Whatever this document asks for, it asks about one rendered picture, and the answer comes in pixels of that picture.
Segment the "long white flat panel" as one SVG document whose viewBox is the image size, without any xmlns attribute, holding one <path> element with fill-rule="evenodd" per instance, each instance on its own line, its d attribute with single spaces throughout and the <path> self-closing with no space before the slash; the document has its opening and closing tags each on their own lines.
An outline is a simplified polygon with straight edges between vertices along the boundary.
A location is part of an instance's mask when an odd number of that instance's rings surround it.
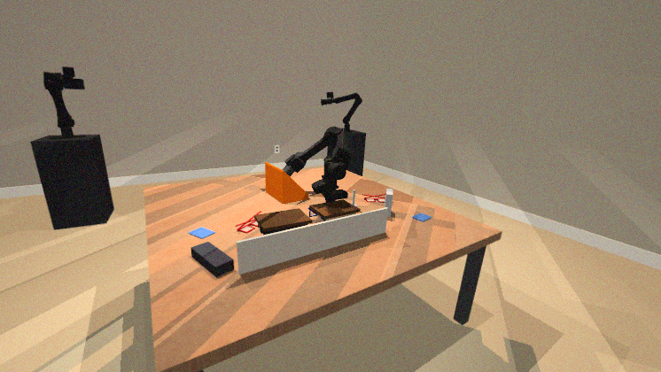
<svg viewBox="0 0 661 372">
<path fill-rule="evenodd" d="M 236 241 L 238 274 L 385 233 L 387 214 L 385 207 Z"/>
</svg>

